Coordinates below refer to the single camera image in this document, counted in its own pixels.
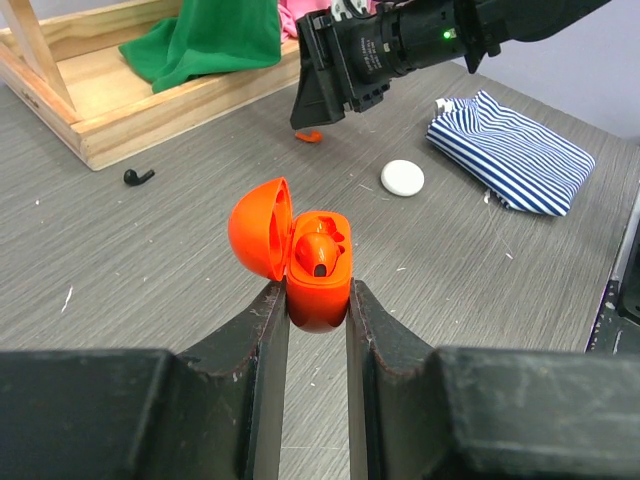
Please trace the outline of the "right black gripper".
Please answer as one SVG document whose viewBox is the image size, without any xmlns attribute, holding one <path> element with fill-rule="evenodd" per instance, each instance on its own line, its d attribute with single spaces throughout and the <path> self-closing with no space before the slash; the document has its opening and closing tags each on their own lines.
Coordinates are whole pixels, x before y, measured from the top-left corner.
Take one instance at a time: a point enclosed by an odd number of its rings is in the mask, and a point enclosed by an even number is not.
<svg viewBox="0 0 640 480">
<path fill-rule="evenodd" d="M 375 43 L 357 33 L 363 19 L 335 21 L 328 9 L 296 21 L 300 79 L 290 115 L 292 128 L 335 124 L 345 111 L 362 113 L 384 98 L 389 78 L 369 75 Z"/>
</svg>

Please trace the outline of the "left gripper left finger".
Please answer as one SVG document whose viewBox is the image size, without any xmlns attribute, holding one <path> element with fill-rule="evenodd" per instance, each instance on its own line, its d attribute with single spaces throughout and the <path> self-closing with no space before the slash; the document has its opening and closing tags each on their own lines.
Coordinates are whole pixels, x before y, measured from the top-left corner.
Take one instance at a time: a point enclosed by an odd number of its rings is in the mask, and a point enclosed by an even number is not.
<svg viewBox="0 0 640 480">
<path fill-rule="evenodd" d="M 275 479 L 289 323 L 285 287 L 175 354 L 5 351 L 5 479 Z"/>
</svg>

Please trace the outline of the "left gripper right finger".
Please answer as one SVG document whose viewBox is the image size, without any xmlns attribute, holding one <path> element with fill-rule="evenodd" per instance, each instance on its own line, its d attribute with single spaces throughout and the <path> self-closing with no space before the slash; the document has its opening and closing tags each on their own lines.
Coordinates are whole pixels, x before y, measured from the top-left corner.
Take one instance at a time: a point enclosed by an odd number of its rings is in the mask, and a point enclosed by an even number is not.
<svg viewBox="0 0 640 480">
<path fill-rule="evenodd" d="M 354 479 L 635 479 L 635 355 L 434 348 L 351 285 Z"/>
</svg>

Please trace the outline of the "orange earbud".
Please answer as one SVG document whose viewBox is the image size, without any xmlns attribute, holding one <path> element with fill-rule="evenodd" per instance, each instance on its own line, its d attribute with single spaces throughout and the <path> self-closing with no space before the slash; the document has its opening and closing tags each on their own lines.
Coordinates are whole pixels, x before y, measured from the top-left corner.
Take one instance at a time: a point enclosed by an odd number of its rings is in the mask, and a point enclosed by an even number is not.
<svg viewBox="0 0 640 480">
<path fill-rule="evenodd" d="M 305 143 L 317 144 L 323 140 L 323 134 L 317 130 L 297 131 L 295 138 Z"/>
<path fill-rule="evenodd" d="M 340 246 L 326 233 L 305 233 L 295 245 L 297 262 L 306 273 L 316 278 L 330 276 L 340 255 Z"/>
</svg>

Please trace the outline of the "white earbud charging case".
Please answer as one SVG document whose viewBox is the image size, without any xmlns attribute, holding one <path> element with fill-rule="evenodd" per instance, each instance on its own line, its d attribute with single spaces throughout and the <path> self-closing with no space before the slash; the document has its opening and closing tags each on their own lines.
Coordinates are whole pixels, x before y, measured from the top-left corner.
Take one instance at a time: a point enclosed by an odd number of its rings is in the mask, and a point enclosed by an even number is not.
<svg viewBox="0 0 640 480">
<path fill-rule="evenodd" d="M 425 176 L 421 168 L 403 159 L 388 162 L 381 171 L 381 183 L 393 195 L 411 197 L 421 191 Z"/>
</svg>

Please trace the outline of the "orange earbud charging case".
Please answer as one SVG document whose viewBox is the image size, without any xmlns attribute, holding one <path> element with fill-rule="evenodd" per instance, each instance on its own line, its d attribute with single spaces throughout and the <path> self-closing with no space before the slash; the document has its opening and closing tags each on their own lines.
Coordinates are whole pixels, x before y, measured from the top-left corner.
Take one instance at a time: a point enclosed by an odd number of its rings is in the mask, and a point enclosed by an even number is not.
<svg viewBox="0 0 640 480">
<path fill-rule="evenodd" d="M 289 185 L 279 177 L 238 201 L 228 237 L 246 269 L 285 283 L 287 312 L 298 328 L 325 333 L 342 324 L 353 276 L 347 217 L 319 210 L 296 216 Z"/>
</svg>

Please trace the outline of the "blue striped cloth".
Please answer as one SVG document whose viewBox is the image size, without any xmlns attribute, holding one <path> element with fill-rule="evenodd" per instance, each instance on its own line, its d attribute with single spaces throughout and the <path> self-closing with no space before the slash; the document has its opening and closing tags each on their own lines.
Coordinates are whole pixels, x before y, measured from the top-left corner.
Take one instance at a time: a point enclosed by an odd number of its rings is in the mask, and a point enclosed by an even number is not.
<svg viewBox="0 0 640 480">
<path fill-rule="evenodd" d="M 582 148 L 484 91 L 438 99 L 425 138 L 520 212 L 566 216 L 596 165 Z"/>
</svg>

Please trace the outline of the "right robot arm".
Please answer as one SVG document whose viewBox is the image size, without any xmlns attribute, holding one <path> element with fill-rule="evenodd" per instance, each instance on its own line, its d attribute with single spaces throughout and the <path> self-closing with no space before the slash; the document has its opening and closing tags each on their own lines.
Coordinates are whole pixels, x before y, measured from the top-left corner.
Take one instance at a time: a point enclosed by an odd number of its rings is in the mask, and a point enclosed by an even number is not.
<svg viewBox="0 0 640 480">
<path fill-rule="evenodd" d="M 394 78 L 457 58 L 475 73 L 511 40 L 547 39 L 602 0 L 334 1 L 296 22 L 295 130 L 331 125 L 379 104 Z"/>
</svg>

